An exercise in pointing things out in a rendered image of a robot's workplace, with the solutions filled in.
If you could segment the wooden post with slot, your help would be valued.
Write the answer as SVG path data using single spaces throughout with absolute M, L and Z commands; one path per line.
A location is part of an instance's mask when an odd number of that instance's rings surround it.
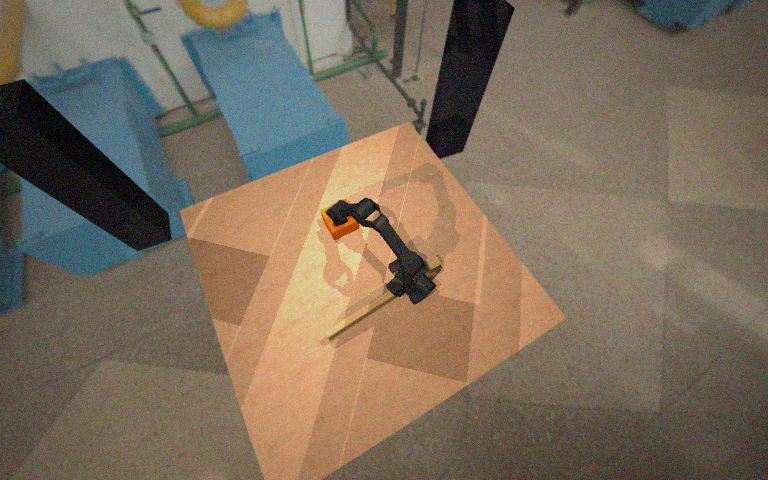
M 428 271 L 425 273 L 425 275 L 432 281 L 434 280 L 440 266 L 442 263 L 436 256 L 436 254 L 433 254 L 427 258 L 424 259 L 425 264 L 427 265 Z

